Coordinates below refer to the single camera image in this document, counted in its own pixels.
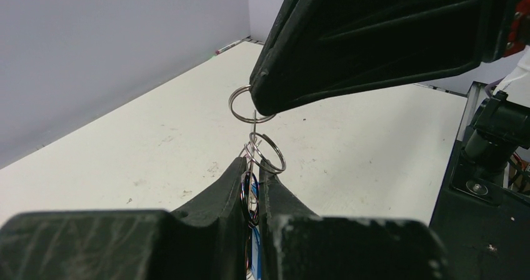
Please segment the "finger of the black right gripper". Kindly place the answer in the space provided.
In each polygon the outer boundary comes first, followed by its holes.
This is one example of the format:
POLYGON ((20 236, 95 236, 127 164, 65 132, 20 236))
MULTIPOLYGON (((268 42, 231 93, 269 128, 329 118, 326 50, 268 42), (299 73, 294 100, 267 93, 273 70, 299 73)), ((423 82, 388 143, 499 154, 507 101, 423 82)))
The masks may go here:
POLYGON ((514 0, 284 0, 251 73, 265 116, 499 59, 514 0))

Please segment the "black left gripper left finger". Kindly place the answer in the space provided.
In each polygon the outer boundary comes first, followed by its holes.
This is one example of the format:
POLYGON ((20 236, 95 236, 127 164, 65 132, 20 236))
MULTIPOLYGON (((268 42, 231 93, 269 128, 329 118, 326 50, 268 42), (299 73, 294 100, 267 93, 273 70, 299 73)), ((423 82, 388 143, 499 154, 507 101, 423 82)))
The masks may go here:
POLYGON ((245 279, 236 158, 174 211, 26 212, 1 228, 2 279, 245 279))

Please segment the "metal carabiner keyring with keys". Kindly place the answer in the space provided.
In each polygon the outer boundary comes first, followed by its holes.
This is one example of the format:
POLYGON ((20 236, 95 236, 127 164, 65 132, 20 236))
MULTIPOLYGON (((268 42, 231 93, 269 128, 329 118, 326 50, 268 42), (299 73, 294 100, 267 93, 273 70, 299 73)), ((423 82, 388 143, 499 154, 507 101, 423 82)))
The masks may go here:
POLYGON ((269 136, 256 131, 257 124, 268 122, 273 118, 273 116, 257 117, 257 112, 253 113, 252 118, 243 117, 236 112, 233 112, 233 115, 238 120, 252 125, 251 132, 249 134, 249 141, 244 144, 242 151, 239 153, 239 157, 243 158, 246 163, 246 168, 241 174, 239 184, 239 199, 243 217, 249 228, 244 246, 246 279, 253 279, 250 272, 251 232, 252 228, 259 228, 259 192, 261 187, 254 170, 256 167, 258 167, 260 171, 266 171, 272 174, 280 174, 286 169, 286 160, 278 146, 269 136), (278 156, 281 163, 279 167, 272 164, 259 149, 259 146, 263 141, 272 147, 278 156))

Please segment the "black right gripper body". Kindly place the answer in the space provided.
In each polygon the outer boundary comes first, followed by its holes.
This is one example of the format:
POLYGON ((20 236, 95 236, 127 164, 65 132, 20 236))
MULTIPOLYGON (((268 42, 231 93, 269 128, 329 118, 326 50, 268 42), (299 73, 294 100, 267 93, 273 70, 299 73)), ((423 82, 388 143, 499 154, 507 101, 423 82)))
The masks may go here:
POLYGON ((529 0, 510 0, 509 31, 506 34, 506 47, 503 57, 521 52, 529 46, 529 0))

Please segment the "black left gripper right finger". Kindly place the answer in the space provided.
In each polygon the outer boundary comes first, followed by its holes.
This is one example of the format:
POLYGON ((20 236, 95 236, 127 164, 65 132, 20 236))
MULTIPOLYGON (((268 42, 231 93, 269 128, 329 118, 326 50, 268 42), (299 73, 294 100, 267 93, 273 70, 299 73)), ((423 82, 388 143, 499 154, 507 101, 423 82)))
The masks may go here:
POLYGON ((278 178, 259 174, 263 279, 448 279, 446 251, 425 224, 321 217, 278 178))

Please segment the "blue key tag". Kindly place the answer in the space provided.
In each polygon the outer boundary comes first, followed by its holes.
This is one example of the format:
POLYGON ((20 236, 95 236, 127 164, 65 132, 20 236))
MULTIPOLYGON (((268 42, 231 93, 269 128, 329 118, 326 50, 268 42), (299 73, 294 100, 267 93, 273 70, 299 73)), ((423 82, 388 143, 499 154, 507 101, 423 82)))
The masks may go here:
POLYGON ((250 272, 252 278, 261 280, 261 235, 259 228, 252 228, 251 232, 251 260, 250 272))

